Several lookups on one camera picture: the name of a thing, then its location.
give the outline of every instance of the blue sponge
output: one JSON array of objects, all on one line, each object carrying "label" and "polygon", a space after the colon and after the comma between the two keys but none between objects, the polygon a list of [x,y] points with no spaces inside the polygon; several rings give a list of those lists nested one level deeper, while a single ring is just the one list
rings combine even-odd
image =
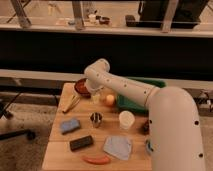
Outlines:
[{"label": "blue sponge", "polygon": [[66,134],[80,128],[79,120],[72,118],[69,121],[62,122],[60,125],[61,133]]}]

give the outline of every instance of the wooden tabletop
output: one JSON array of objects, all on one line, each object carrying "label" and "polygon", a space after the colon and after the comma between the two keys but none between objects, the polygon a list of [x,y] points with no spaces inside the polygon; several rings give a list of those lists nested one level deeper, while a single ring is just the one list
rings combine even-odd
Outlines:
[{"label": "wooden tabletop", "polygon": [[[151,171],[150,156],[145,150],[145,140],[148,139],[148,136],[144,136],[140,132],[141,126],[147,118],[143,115],[135,115],[135,123],[129,130],[120,129],[118,121],[120,111],[116,107],[107,107],[101,102],[106,94],[115,94],[106,88],[102,90],[101,101],[98,104],[94,104],[91,99],[81,98],[75,108],[67,114],[63,114],[62,110],[73,93],[73,84],[66,83],[52,126],[43,161],[43,171]],[[103,122],[99,128],[93,128],[90,121],[90,116],[93,112],[99,112],[103,116]],[[60,132],[61,122],[73,117],[80,121],[81,129],[62,135]],[[87,135],[92,135],[94,144],[72,152],[69,142]],[[104,142],[110,135],[124,135],[132,141],[132,153],[128,161],[119,160],[103,151]],[[89,157],[108,155],[111,163],[106,165],[92,165],[81,159],[83,155]]]}]

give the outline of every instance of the folded cloth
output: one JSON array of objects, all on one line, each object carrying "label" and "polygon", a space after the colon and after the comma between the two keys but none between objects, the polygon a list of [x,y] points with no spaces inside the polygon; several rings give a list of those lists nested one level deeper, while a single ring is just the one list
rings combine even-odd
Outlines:
[{"label": "folded cloth", "polygon": [[121,159],[128,160],[132,150],[132,143],[125,136],[109,136],[104,144],[104,151]]},{"label": "folded cloth", "polygon": [[64,121],[60,125],[61,133],[66,134],[80,128],[80,122],[76,118],[72,118],[69,121]]}]

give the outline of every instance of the green tray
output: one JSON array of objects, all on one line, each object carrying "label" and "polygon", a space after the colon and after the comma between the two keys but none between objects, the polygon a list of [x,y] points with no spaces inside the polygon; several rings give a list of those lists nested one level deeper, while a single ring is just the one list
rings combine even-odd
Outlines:
[{"label": "green tray", "polygon": [[[160,80],[150,80],[150,79],[143,79],[143,78],[136,78],[136,77],[129,77],[130,79],[136,80],[136,81],[140,81],[140,82],[144,82],[144,83],[148,83],[148,84],[152,84],[155,85],[157,87],[165,87],[166,84],[164,81],[160,81]],[[148,114],[149,111],[148,109],[146,109],[145,107],[142,107],[136,103],[134,103],[133,101],[129,100],[127,97],[124,97],[120,94],[118,94],[117,96],[117,107],[120,110],[128,110],[134,113],[142,113],[142,114]]]}]

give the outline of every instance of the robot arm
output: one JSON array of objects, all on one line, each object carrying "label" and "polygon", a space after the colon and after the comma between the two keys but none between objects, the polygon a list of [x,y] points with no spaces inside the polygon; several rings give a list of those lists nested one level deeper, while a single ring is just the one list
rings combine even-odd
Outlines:
[{"label": "robot arm", "polygon": [[95,93],[104,85],[128,97],[139,105],[148,107],[151,97],[159,88],[112,75],[108,73],[109,68],[109,63],[105,59],[99,59],[85,69],[84,74],[88,78],[86,81],[88,91]]},{"label": "robot arm", "polygon": [[155,86],[112,75],[105,59],[85,69],[86,87],[102,86],[149,109],[153,171],[205,171],[197,106],[185,90]]}]

